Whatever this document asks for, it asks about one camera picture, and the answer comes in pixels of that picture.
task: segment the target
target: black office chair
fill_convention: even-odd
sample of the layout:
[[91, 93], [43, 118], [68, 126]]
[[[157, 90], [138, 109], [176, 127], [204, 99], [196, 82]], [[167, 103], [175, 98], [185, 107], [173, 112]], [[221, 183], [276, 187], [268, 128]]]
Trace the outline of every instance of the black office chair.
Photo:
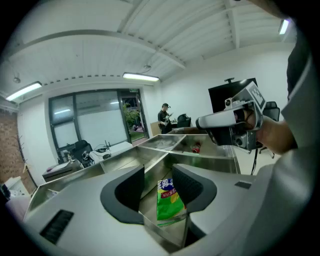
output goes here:
[[83, 160], [82, 154], [83, 152], [91, 152], [92, 151], [92, 147], [91, 145], [86, 141], [86, 140], [80, 140], [77, 141], [76, 143], [74, 143], [74, 148], [72, 149], [72, 154], [73, 156], [80, 162], [83, 164], [83, 167], [88, 167], [89, 163], [87, 161]]
[[[269, 101], [265, 104], [265, 108], [263, 110], [263, 115], [267, 116], [274, 121], [279, 121], [280, 116], [280, 108], [278, 108], [277, 103], [275, 101]], [[268, 149], [266, 146], [260, 149], [259, 154], [261, 154], [261, 151]], [[275, 158], [275, 153], [272, 152], [272, 159]]]
[[182, 127], [190, 127], [191, 125], [191, 117], [188, 117], [186, 114], [181, 114], [179, 115], [177, 119], [177, 128], [182, 128]]

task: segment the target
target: green snack bag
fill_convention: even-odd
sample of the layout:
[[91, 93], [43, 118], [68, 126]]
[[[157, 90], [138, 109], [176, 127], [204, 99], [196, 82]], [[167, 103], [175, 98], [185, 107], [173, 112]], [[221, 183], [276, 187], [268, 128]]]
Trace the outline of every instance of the green snack bag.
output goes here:
[[172, 178], [158, 181], [156, 219], [158, 226], [181, 221], [186, 217], [186, 207], [174, 188]]

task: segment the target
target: fluorescent light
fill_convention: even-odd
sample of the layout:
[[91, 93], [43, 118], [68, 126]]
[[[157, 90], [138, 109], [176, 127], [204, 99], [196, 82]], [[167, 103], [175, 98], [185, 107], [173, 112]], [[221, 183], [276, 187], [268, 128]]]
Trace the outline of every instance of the fluorescent light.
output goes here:
[[138, 79], [138, 80], [147, 80], [156, 82], [159, 80], [159, 77], [151, 76], [151, 75], [144, 75], [144, 74], [135, 74], [135, 73], [124, 73], [123, 78], [127, 79]]
[[64, 110], [61, 110], [61, 111], [58, 111], [58, 112], [54, 112], [55, 115], [58, 115], [58, 114], [61, 114], [61, 113], [64, 113], [64, 112], [69, 112], [71, 111], [71, 109], [64, 109]]
[[288, 26], [289, 26], [289, 21], [284, 19], [282, 21], [282, 25], [281, 25], [281, 29], [280, 29], [279, 34], [283, 35], [284, 33], [286, 33]]
[[7, 101], [12, 101], [12, 100], [20, 97], [21, 95], [24, 95], [24, 94], [26, 94], [26, 93], [28, 93], [28, 92], [31, 92], [31, 91], [33, 91], [33, 90], [35, 90], [35, 89], [40, 88], [41, 86], [42, 86], [42, 85], [41, 85], [40, 82], [34, 82], [34, 83], [29, 84], [29, 85], [25, 86], [24, 88], [18, 90], [17, 92], [11, 94], [10, 96], [6, 97], [5, 99], [6, 99]]

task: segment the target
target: person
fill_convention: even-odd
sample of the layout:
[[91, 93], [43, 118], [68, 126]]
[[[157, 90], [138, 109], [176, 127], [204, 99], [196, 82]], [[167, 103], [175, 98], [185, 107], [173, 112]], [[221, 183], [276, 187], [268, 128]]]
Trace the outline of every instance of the person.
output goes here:
[[[273, 0], [249, 0], [253, 4], [259, 6], [271, 15], [280, 19], [287, 19], [288, 17], [281, 12], [277, 6], [277, 2]], [[292, 53], [288, 58], [287, 66], [287, 88], [288, 95], [294, 89], [294, 86], [298, 82], [308, 60], [310, 49], [308, 42], [304, 35], [297, 31], [297, 40]], [[244, 112], [244, 118], [248, 125], [248, 128], [252, 128], [255, 125], [255, 117], [250, 111]], [[297, 147], [295, 138], [286, 123], [283, 121], [274, 121], [271, 118], [264, 116], [263, 124], [260, 130], [256, 133], [256, 139], [262, 143], [265, 147], [269, 148], [276, 154], [284, 154], [290, 149]]]
[[167, 103], [163, 103], [162, 108], [161, 108], [160, 112], [158, 113], [159, 127], [161, 129], [162, 134], [167, 134], [172, 131], [171, 122], [170, 122], [169, 118], [166, 118], [166, 117], [170, 116], [167, 113], [168, 108], [169, 108], [169, 105]]

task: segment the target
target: black monitor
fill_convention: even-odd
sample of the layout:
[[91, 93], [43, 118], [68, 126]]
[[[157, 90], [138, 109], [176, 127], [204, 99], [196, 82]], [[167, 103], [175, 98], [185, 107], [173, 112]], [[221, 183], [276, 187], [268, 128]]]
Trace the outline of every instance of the black monitor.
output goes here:
[[209, 94], [213, 112], [216, 113], [219, 111], [223, 111], [226, 107], [225, 100], [236, 95], [251, 82], [254, 82], [258, 86], [257, 80], [255, 78], [249, 78], [210, 88]]

